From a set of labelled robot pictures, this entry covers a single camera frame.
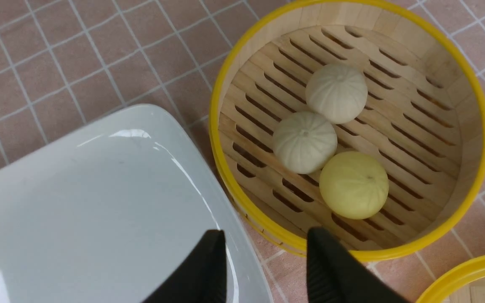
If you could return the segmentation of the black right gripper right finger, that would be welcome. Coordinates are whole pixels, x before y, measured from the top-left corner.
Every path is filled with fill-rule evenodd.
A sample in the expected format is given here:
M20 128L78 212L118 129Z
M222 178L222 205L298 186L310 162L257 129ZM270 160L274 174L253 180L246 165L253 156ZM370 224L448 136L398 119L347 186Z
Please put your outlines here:
M310 303L408 302L322 227L307 234L306 289Z

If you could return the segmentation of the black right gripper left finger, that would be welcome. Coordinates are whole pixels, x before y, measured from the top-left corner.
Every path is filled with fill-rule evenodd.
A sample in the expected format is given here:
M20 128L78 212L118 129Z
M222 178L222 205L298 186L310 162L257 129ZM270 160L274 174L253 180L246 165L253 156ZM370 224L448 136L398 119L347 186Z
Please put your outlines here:
M227 248L222 230L207 230L145 303L227 302Z

